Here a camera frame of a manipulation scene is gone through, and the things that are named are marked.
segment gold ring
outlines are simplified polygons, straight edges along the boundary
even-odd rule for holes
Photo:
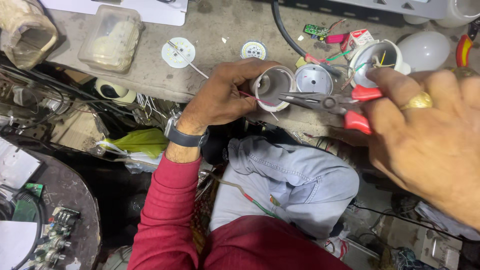
[[[400,110],[406,110],[411,108],[431,108],[433,105],[432,98],[426,92],[420,92],[416,96],[412,97],[407,105],[400,107]]]

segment led circuit board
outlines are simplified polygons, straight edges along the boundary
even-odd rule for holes
[[[317,38],[323,40],[328,35],[328,28],[316,26],[316,25],[306,25],[305,33],[311,34],[312,38]]]

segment red sweater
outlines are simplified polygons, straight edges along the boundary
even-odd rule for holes
[[[214,230],[199,256],[190,217],[198,182],[197,161],[163,158],[152,176],[128,270],[143,269],[350,269],[289,224],[244,216]]]

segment concrete workbench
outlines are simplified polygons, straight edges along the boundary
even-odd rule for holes
[[[311,6],[308,10],[305,9],[305,5],[298,4],[298,6],[303,9],[281,6],[282,20],[294,40],[297,40],[300,35],[304,36],[304,40],[297,41],[297,43],[317,58],[340,53],[340,45],[327,45],[310,39],[307,34],[303,33],[305,24],[329,27],[332,23],[346,17],[348,20],[339,24],[331,34],[342,34],[367,28],[370,33],[374,34],[375,39],[389,39],[393,42],[397,42],[407,34],[417,33],[424,29],[438,31],[448,38],[451,45],[451,54],[444,64],[445,67],[456,66],[456,44],[460,36],[467,32],[467,26],[442,29],[431,22],[423,25],[407,25],[399,14],[391,13],[389,15],[386,13],[385,15],[383,13],[383,17],[372,18],[370,14],[374,11],[370,10],[368,11],[368,20],[359,20],[351,17],[355,15],[352,12],[337,16],[328,12],[312,11],[320,9],[328,11],[325,8]],[[207,75],[220,62],[240,60],[241,46],[248,40],[262,41],[268,50],[268,60],[278,61],[293,72],[296,70],[295,62],[299,58],[299,55],[281,36],[272,16],[271,5],[265,2],[251,0],[190,2],[186,22],[183,26],[145,23],[145,30],[142,33],[134,61],[126,75],[91,69],[78,60],[77,54],[87,35],[93,15],[57,10],[48,10],[48,13],[61,37],[58,48],[50,54],[47,61],[69,66],[152,97],[177,102],[188,102],[205,83],[205,78],[189,66],[182,69],[171,68],[162,59],[162,46],[170,38],[184,37],[193,43],[196,48],[193,63]],[[384,24],[384,20],[389,21],[387,25]],[[470,65],[477,71],[480,70],[479,47],[476,42],[470,53]],[[340,57],[332,63],[345,64],[347,61]],[[334,78],[334,93],[340,92],[339,88],[344,81],[345,77]],[[350,90],[350,87],[345,89],[345,94]],[[331,127],[342,126],[342,119],[338,116],[316,113],[297,106],[289,106],[285,110],[277,112],[276,116],[280,122],[264,111],[253,115],[254,118],[276,124],[290,131],[296,131],[299,134],[308,133],[313,136],[331,136]],[[337,134],[335,137],[341,139],[342,135]]]

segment red plier handle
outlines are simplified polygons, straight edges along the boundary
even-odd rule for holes
[[[368,101],[368,100],[377,99],[381,97],[383,97],[383,94],[378,88],[366,88],[361,85],[357,85],[352,90],[352,99],[356,99],[360,101]],[[370,129],[370,124],[368,123],[368,119],[365,118],[364,116],[352,110],[348,110],[347,113],[344,115],[344,120],[345,120],[344,128],[357,129],[367,135],[372,134],[372,130]]]

